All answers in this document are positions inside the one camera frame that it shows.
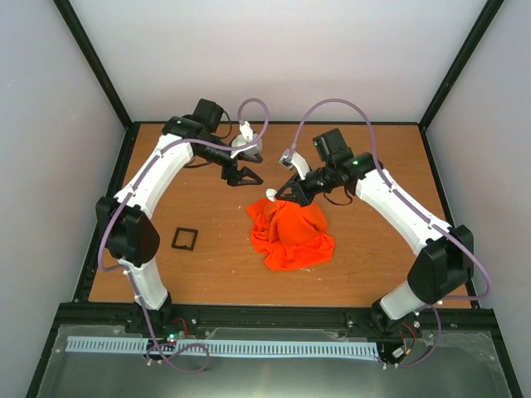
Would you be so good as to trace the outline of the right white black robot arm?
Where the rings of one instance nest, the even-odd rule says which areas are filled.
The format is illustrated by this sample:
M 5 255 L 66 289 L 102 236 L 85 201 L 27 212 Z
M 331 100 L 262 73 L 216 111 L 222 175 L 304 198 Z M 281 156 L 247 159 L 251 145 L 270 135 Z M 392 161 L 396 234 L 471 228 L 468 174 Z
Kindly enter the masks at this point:
M 276 193 L 278 200 L 310 205 L 319 194 L 342 187 L 377 211 L 406 241 L 416 259 L 404 282 L 373 303 L 371 324 L 388 335 L 419 308 L 446 298 L 474 275 L 474 237 L 430 213 L 402 189 L 372 153 L 354 154 L 339 129 L 313 139 L 323 166 L 312 169 L 287 149 L 280 163 L 295 170 Z

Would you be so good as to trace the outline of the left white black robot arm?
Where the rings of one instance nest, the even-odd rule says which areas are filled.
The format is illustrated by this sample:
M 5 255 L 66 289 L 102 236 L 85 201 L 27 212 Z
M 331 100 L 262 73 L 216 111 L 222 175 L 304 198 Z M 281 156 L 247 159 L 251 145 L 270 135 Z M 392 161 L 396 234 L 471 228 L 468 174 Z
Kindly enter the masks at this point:
M 158 271 L 155 256 L 160 236 L 152 218 L 159 200 L 178 173 L 195 158 L 203 158 L 221 168 L 221 178 L 231 187 L 260 185 L 262 179 L 241 160 L 259 163 L 263 131 L 238 119 L 239 134 L 225 143 L 216 131 L 225 110 L 217 103 L 200 99 L 195 110 L 184 116 L 173 116 L 162 128 L 158 141 L 132 180 L 112 197 L 101 197 L 96 203 L 100 243 L 97 265 L 105 266 L 104 253 L 117 260 L 116 269 L 128 278 L 135 302 L 147 310 L 144 325 L 152 332 L 167 332 L 173 314 L 164 305 L 170 294 Z

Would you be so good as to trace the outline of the orange garment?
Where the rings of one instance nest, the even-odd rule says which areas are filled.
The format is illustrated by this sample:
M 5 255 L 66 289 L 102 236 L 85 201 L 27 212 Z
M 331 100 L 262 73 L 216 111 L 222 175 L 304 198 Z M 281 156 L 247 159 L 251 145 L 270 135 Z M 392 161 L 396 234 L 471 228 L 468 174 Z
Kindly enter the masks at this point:
M 250 241 L 273 271 L 290 271 L 328 262 L 335 241 L 319 206 L 262 198 L 246 208 L 251 218 Z

